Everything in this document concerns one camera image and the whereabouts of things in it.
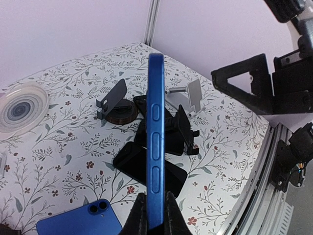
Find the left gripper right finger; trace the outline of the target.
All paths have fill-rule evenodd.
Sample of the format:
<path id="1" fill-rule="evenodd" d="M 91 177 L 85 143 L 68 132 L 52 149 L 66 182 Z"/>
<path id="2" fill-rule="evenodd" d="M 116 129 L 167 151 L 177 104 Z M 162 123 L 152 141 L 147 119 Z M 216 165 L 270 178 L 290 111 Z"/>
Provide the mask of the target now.
<path id="1" fill-rule="evenodd" d="M 165 235 L 191 235 L 181 211 L 177 205 L 174 195 L 167 191 L 165 195 L 164 212 L 164 234 Z"/>

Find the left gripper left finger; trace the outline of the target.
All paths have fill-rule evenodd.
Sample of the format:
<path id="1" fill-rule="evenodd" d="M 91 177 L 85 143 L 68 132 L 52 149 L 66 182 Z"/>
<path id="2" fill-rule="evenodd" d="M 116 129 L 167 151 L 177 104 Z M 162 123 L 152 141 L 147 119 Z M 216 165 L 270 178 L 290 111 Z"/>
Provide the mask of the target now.
<path id="1" fill-rule="evenodd" d="M 146 215 L 146 195 L 139 193 L 121 231 L 122 235 L 146 235 L 148 231 Z"/>

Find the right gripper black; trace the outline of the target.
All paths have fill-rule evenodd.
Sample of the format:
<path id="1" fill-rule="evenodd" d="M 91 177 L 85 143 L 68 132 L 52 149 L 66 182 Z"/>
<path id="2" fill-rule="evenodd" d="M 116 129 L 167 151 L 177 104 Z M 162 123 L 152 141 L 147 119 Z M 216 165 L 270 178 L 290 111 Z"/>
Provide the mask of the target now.
<path id="1" fill-rule="evenodd" d="M 313 52 L 301 46 L 274 58 L 268 71 L 265 54 L 211 72 L 214 88 L 257 115 L 313 112 Z"/>

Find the white silver phone stand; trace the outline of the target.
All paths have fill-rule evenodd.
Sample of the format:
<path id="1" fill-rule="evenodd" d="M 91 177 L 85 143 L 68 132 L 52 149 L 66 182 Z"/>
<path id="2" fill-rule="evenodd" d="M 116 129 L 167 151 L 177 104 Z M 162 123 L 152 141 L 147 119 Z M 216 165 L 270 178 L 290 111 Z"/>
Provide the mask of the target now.
<path id="1" fill-rule="evenodd" d="M 165 100 L 176 110 L 183 107 L 189 117 L 201 111 L 201 83 L 200 80 L 189 82 L 185 87 L 172 87 L 165 90 Z"/>

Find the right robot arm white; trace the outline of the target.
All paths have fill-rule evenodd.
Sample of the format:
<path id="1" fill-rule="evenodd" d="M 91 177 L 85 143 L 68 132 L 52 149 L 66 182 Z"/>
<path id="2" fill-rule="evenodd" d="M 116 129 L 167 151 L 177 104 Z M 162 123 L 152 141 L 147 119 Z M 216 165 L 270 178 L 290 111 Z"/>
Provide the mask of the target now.
<path id="1" fill-rule="evenodd" d="M 234 98 L 258 115 L 312 113 L 313 111 L 313 2 L 311 0 L 268 0 L 278 22 L 291 22 L 300 37 L 298 49 L 274 58 L 270 74 L 265 54 L 212 71 L 215 89 Z M 228 82 L 249 73 L 251 92 Z"/>

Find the black phone on table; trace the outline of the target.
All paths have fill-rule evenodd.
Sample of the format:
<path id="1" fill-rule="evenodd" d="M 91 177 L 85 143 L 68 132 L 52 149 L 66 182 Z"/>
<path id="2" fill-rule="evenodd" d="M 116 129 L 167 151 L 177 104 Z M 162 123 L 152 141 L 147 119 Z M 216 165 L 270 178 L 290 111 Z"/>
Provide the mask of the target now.
<path id="1" fill-rule="evenodd" d="M 142 185 L 146 185 L 146 148 L 132 141 L 127 142 L 113 159 L 113 166 Z M 178 198 L 186 179 L 187 172 L 184 169 L 165 161 L 166 191 L 170 191 Z"/>

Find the black clamp phone stand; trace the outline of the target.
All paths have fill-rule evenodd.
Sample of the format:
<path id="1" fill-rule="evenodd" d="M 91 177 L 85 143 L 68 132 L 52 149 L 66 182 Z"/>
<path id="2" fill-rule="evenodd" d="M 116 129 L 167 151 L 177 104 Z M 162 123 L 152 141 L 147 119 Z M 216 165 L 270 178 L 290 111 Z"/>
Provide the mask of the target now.
<path id="1" fill-rule="evenodd" d="M 191 129 L 190 121 L 181 105 L 173 117 L 165 116 L 165 108 L 157 104 L 147 108 L 146 118 L 139 124 L 134 142 L 148 148 L 152 153 L 161 152 L 181 156 L 198 155 L 199 148 L 194 146 L 194 138 L 199 131 Z"/>

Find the round wooden base stand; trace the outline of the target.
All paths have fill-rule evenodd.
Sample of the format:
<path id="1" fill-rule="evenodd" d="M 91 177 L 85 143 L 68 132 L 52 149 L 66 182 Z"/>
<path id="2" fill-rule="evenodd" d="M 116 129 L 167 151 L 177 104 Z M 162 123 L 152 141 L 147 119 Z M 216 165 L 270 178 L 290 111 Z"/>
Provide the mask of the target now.
<path id="1" fill-rule="evenodd" d="M 97 119 L 117 125 L 133 122 L 137 118 L 138 109 L 134 102 L 125 98 L 126 93 L 125 79 L 121 79 L 102 100 L 96 100 L 99 109 Z"/>

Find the small black phone on stand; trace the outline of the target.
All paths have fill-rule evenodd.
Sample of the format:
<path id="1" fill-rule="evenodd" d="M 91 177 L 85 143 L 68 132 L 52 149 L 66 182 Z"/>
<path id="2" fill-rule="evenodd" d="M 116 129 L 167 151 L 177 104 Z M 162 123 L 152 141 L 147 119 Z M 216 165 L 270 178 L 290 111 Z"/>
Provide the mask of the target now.
<path id="1" fill-rule="evenodd" d="M 133 102 L 140 111 L 140 113 L 145 117 L 146 116 L 146 95 L 139 95 L 133 98 Z"/>

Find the silver folding phone stand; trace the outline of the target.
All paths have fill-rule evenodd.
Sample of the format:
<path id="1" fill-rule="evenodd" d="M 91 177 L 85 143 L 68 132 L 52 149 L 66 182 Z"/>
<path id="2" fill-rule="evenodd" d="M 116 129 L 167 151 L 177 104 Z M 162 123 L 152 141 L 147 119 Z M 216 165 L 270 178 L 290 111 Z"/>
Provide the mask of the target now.
<path id="1" fill-rule="evenodd" d="M 7 152 L 0 153 L 0 179 L 4 177 L 4 169 L 7 160 Z"/>

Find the floral table mat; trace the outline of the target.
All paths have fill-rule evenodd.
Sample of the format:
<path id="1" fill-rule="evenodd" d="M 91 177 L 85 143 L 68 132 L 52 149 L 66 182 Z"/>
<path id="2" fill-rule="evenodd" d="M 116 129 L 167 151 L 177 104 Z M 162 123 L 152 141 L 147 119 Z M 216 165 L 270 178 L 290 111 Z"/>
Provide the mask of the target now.
<path id="1" fill-rule="evenodd" d="M 126 98 L 147 91 L 148 56 L 154 49 L 139 43 L 72 59 L 33 74 L 48 92 L 49 108 L 32 131 L 4 139 L 7 154 L 0 181 L 0 222 L 25 235 L 48 216 L 107 199 L 125 223 L 138 193 L 146 188 L 114 168 L 118 151 L 133 141 L 142 119 L 125 125 L 96 117 L 96 100 L 121 79 Z M 187 172 L 177 204 L 189 231 L 214 235 L 235 211 L 252 172 L 268 121 L 214 89 L 211 81 L 165 56 L 165 85 L 201 83 L 201 111 L 190 117 L 199 154 L 166 160 Z"/>

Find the white round dish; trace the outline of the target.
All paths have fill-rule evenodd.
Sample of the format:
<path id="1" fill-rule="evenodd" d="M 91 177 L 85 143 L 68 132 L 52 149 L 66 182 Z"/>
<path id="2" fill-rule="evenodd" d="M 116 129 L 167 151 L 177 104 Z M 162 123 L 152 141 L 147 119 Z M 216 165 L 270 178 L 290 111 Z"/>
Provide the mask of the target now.
<path id="1" fill-rule="evenodd" d="M 0 97 L 0 138 L 23 135 L 35 128 L 48 112 L 49 96 L 37 82 L 17 86 Z"/>

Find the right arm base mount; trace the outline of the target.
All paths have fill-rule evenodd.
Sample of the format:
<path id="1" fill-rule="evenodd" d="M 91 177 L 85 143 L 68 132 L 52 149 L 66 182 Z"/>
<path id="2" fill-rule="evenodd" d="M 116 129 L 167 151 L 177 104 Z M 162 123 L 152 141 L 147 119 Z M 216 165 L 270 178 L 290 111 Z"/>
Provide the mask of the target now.
<path id="1" fill-rule="evenodd" d="M 306 166 L 313 159 L 313 124 L 307 123 L 296 130 L 289 142 L 280 140 L 277 145 L 270 183 L 279 191 L 286 192 L 288 185 L 301 187 Z"/>

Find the front aluminium rail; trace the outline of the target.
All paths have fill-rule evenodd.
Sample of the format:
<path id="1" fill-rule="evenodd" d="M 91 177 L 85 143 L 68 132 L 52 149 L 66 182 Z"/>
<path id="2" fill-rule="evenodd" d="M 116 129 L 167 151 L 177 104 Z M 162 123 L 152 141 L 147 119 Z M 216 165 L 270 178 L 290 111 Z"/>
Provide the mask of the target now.
<path id="1" fill-rule="evenodd" d="M 219 235 L 287 234 L 293 206 L 286 202 L 288 191 L 279 191 L 270 183 L 270 173 L 278 142 L 288 143 L 293 133 L 282 124 L 267 129 L 248 182 Z"/>

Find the right aluminium frame post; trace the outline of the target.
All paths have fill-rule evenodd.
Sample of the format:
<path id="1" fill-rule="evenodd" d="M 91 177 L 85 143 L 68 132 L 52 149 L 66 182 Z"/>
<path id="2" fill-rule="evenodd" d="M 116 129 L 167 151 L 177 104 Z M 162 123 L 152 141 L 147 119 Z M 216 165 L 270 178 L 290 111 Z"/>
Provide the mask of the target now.
<path id="1" fill-rule="evenodd" d="M 145 29 L 144 40 L 143 40 L 143 43 L 150 47 L 152 46 L 152 43 L 153 43 L 159 4 L 160 4 L 160 0 L 150 1 L 146 29 Z"/>

